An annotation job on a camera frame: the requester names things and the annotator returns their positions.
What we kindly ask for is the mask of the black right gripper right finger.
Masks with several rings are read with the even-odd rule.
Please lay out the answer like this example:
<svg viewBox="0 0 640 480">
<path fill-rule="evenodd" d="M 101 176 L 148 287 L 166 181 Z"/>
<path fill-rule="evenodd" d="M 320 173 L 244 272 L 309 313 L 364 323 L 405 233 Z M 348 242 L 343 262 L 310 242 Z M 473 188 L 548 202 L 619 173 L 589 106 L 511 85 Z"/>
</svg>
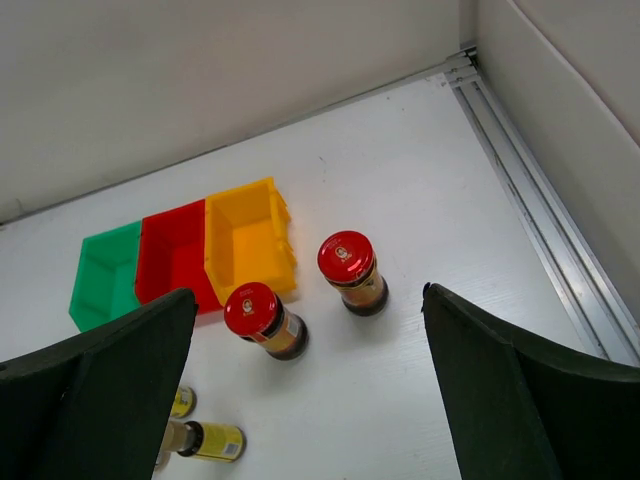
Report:
<svg viewBox="0 0 640 480">
<path fill-rule="evenodd" d="M 553 342 L 445 287 L 424 325 L 464 479 L 636 479 L 639 370 Z"/>
</svg>

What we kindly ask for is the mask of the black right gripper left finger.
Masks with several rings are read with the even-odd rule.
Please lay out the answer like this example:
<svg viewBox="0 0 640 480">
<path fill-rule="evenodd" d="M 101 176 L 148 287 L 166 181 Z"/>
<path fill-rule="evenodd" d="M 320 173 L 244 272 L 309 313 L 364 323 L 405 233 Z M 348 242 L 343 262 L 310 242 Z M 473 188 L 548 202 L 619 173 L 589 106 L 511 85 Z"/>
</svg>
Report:
<svg viewBox="0 0 640 480">
<path fill-rule="evenodd" d="M 2 478 L 151 478 L 195 318 L 180 288 L 2 362 Z"/>
</svg>

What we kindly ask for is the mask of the yellow-label oil bottle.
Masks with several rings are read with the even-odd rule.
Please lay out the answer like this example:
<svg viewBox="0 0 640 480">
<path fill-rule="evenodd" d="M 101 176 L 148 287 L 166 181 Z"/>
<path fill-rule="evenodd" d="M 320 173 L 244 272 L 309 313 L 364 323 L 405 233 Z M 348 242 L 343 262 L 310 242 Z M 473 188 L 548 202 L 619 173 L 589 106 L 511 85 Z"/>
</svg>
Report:
<svg viewBox="0 0 640 480">
<path fill-rule="evenodd" d="M 246 446 L 245 433 L 235 425 L 170 420 L 160 455 L 175 453 L 183 458 L 233 463 L 242 457 Z"/>
<path fill-rule="evenodd" d="M 197 395 L 189 386 L 179 386 L 171 407 L 170 417 L 182 419 L 188 417 L 195 409 Z"/>
</svg>

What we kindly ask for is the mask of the red-lid chili sauce jar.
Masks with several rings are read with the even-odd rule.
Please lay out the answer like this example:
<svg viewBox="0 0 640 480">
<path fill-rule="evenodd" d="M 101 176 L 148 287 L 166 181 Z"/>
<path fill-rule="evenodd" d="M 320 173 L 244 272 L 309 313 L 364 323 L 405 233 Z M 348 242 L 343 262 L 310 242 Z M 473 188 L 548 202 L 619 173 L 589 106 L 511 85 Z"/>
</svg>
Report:
<svg viewBox="0 0 640 480">
<path fill-rule="evenodd" d="M 261 282 L 245 283 L 231 293 L 224 306 L 224 321 L 235 335 L 260 346 L 276 360 L 298 358 L 309 342 L 304 320 Z"/>
</svg>

